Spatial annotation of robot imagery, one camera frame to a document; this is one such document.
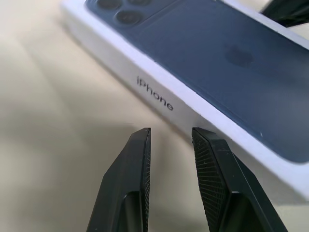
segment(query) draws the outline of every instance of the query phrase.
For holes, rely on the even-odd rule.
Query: blue iphone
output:
[[[309,161],[307,49],[220,1],[86,5],[280,156]]]

